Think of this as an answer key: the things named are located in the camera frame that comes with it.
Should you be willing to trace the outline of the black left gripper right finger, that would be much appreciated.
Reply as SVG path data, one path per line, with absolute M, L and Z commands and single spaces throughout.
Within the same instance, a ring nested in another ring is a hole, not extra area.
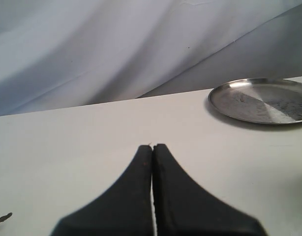
M 265 236 L 260 222 L 222 202 L 179 165 L 165 144 L 152 152 L 152 188 L 159 236 Z

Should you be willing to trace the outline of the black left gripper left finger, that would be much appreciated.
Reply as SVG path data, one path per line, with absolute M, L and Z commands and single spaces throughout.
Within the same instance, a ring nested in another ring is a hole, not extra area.
M 54 236 L 151 236 L 152 148 L 138 147 L 122 175 L 94 201 L 62 218 Z

